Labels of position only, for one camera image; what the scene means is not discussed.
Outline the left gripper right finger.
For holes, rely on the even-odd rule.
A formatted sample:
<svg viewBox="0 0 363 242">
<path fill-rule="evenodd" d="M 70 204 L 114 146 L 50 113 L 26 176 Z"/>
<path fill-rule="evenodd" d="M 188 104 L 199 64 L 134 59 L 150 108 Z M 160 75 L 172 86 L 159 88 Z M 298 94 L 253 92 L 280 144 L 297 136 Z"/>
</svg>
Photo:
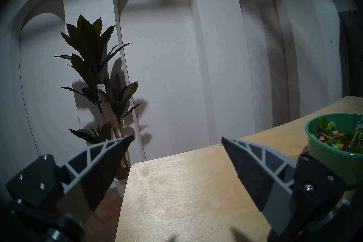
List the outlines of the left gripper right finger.
<svg viewBox="0 0 363 242">
<path fill-rule="evenodd" d="M 248 141 L 221 138 L 239 180 L 269 223 L 268 237 L 312 237 L 339 213 L 347 183 L 313 156 L 294 161 Z"/>
</svg>

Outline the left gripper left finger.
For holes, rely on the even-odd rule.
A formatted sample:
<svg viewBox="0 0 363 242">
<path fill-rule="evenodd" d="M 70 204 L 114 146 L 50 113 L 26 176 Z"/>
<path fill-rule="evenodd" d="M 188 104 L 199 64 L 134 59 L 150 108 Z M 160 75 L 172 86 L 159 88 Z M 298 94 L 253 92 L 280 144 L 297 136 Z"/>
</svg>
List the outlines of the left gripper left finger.
<svg viewBox="0 0 363 242">
<path fill-rule="evenodd" d="M 6 183 L 12 199 L 49 213 L 90 216 L 103 200 L 134 135 L 87 146 L 56 163 L 45 154 Z"/>
</svg>

